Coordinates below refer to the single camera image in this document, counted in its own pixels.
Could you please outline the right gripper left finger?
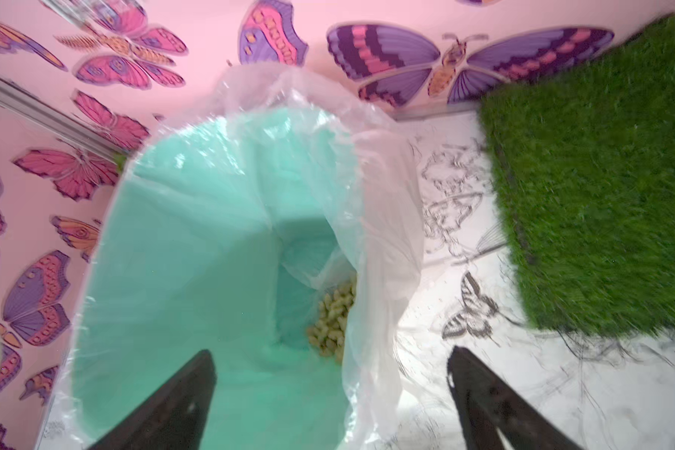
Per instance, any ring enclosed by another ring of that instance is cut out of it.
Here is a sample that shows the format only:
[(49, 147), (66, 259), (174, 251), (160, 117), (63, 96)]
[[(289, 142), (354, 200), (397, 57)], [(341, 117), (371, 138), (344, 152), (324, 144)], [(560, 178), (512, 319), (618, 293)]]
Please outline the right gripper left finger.
[(201, 350), (91, 448), (198, 450), (216, 385), (212, 354)]

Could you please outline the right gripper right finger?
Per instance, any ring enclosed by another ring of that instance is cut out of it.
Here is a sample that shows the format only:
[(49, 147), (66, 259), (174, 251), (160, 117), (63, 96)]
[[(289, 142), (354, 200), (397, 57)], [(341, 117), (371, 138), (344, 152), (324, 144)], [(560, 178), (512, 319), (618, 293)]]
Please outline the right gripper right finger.
[(469, 349), (454, 347), (446, 369), (468, 449), (581, 449)]

